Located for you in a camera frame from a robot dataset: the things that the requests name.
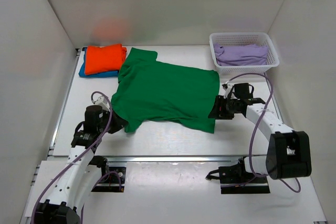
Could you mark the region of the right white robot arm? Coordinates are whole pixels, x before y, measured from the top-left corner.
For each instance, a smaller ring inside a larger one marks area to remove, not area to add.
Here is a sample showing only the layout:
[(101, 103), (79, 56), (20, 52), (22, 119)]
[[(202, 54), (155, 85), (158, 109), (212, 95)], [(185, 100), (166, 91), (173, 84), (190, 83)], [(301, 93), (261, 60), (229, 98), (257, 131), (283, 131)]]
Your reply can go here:
[(263, 99), (253, 96), (254, 87), (249, 83), (225, 83), (223, 88), (225, 94), (216, 96), (209, 118), (232, 120), (235, 114), (242, 114), (255, 125), (253, 133), (261, 131), (268, 140), (264, 156), (253, 156), (253, 147), (249, 147), (243, 164), (235, 169), (236, 178), (248, 182), (254, 175), (269, 176), (273, 180), (310, 176), (312, 167), (307, 133), (295, 131), (281, 122)]

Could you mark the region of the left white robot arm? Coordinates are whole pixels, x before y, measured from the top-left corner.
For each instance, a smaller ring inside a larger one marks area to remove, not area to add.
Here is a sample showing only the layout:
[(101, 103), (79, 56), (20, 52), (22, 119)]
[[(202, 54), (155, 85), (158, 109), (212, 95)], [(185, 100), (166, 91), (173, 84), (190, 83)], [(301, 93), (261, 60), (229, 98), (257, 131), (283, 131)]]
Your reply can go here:
[(106, 133), (122, 129), (125, 121), (105, 102), (90, 105), (73, 134), (66, 166), (38, 197), (31, 223), (82, 223), (85, 200), (112, 173), (105, 157), (95, 152)]

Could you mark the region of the green t shirt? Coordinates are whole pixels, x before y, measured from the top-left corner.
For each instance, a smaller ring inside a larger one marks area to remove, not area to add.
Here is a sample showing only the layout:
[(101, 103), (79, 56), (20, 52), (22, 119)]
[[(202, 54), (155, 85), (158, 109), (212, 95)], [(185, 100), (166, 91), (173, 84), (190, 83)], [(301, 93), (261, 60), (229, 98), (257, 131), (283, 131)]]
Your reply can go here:
[(169, 121), (214, 133), (215, 120), (208, 115), (219, 94), (218, 73), (160, 62), (157, 56), (132, 48), (119, 71), (111, 104), (126, 121), (125, 132), (135, 132), (145, 121)]

